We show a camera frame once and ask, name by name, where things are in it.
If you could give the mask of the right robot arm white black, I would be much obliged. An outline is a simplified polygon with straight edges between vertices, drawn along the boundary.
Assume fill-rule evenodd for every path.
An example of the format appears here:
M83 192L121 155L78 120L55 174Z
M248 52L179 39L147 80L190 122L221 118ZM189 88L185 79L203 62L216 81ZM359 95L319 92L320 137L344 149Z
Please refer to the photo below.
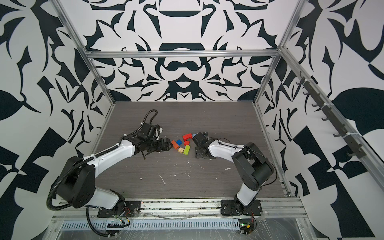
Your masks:
M222 204L222 215L249 215L255 213L256 195L275 173L275 166L265 157L254 143L234 145L220 139L198 133L193 137L200 157L222 158L234 163L242 180L242 186L233 201Z

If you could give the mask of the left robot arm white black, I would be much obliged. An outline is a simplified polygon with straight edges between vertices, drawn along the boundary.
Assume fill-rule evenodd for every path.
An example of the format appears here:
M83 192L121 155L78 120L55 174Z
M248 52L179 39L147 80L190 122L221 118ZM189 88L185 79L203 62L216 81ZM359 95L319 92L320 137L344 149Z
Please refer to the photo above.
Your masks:
M153 152L167 152L172 149L170 139L160 138L162 130L159 125L144 123L139 130L123 135L115 145L104 151L85 158L68 159L50 190L47 207L53 211L68 207L122 209L124 198L115 191L97 187L96 178L115 164L137 154L146 157Z

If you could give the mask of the orange wood block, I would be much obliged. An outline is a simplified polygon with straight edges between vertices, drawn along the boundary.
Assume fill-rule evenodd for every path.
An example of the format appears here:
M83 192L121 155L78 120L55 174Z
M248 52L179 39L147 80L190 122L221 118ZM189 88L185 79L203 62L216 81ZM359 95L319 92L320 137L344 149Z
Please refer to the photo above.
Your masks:
M171 143L176 150L180 147L175 141L171 141Z

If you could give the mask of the red arch wood block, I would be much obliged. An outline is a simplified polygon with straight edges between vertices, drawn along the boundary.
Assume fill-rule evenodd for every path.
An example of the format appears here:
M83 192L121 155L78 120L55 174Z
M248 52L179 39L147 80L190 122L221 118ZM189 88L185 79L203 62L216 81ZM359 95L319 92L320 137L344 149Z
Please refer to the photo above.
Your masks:
M184 141L187 141L187 140L192 139L192 138L193 138L192 134L186 134L186 135L183 136L183 140Z

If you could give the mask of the lime green wood block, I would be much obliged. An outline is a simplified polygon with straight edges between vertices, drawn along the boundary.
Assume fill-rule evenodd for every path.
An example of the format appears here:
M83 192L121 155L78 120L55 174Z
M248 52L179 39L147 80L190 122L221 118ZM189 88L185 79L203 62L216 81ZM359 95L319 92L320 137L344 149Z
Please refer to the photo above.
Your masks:
M189 152L190 152L190 149L191 149L191 146L185 145L183 154L187 156L189 154Z

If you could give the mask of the small green circuit board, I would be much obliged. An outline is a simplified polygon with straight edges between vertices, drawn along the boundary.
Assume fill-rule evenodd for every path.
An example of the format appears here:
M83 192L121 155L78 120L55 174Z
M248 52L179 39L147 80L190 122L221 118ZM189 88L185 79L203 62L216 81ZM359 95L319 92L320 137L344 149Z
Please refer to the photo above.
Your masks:
M255 218L240 219L239 220L239 232L243 235L251 234L257 227Z

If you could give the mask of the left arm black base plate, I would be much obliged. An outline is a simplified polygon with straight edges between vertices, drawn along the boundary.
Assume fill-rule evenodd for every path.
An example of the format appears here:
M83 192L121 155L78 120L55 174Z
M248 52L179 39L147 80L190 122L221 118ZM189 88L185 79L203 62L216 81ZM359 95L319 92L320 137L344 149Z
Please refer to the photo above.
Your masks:
M141 201L118 202L111 210L100 208L97 217L114 218L115 216L120 216L121 218L130 218L140 213L141 204Z

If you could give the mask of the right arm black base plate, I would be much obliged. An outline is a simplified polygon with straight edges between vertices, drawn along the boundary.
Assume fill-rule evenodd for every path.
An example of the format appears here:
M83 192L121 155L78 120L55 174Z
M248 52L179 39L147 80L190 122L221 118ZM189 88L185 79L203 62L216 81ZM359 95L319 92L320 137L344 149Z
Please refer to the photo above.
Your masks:
M221 215L231 216L261 216L263 211L261 202L254 199L249 205L244 206L238 200L221 200Z

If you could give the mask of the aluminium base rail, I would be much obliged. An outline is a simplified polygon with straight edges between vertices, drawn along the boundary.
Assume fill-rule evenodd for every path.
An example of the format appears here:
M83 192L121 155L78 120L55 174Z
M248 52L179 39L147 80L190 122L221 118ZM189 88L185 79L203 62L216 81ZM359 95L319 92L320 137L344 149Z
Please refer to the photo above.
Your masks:
M235 201L230 199L126 199L120 213L118 219L308 218L299 198L256 198L244 210L236 207Z

